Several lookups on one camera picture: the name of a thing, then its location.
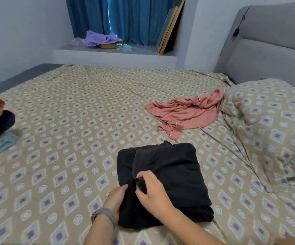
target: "gray fabric watch band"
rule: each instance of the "gray fabric watch band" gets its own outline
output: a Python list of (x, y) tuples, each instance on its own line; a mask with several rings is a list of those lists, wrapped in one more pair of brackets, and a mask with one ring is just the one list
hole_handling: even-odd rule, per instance
[(108, 208), (100, 208), (92, 213), (91, 220), (94, 222), (94, 219), (98, 214), (106, 215), (113, 224), (113, 229), (116, 227), (116, 218), (114, 217), (113, 213)]

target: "bed sheet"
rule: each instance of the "bed sheet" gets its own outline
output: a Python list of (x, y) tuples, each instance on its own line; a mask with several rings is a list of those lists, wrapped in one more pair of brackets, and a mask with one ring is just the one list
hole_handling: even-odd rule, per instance
[[(144, 105), (228, 84), (209, 72), (63, 65), (0, 94), (22, 132), (0, 155), (0, 244), (83, 244), (91, 214), (118, 185), (117, 152), (169, 140)], [(211, 125), (169, 140), (197, 150), (215, 212), (214, 222), (200, 225), (228, 244), (295, 235), (295, 188), (268, 193), (223, 122), (219, 113)], [(117, 227), (113, 244), (181, 243), (165, 227)]]

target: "folded black towel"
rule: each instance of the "folded black towel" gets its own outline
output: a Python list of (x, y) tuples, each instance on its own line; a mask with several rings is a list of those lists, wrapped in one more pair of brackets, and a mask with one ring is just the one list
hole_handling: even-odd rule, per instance
[(120, 185), (128, 184), (120, 207), (118, 225), (134, 230), (162, 225), (139, 202), (134, 178), (151, 170), (162, 182), (172, 204), (194, 222), (211, 222), (214, 218), (207, 187), (189, 143), (147, 145), (118, 152), (117, 172)]

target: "purple plastic bag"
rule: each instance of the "purple plastic bag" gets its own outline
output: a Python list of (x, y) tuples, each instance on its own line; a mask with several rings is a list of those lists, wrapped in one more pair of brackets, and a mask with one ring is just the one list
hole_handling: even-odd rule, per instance
[(113, 32), (110, 35), (98, 34), (96, 32), (87, 31), (84, 44), (88, 46), (96, 46), (101, 44), (112, 44), (118, 41), (118, 37)]

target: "blue curtain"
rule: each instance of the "blue curtain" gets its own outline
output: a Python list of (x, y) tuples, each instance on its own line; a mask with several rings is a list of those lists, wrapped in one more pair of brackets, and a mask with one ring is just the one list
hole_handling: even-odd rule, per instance
[(155, 45), (175, 0), (109, 0), (111, 31), (125, 43)]
[(110, 34), (108, 0), (66, 0), (74, 37), (86, 37), (86, 31)]

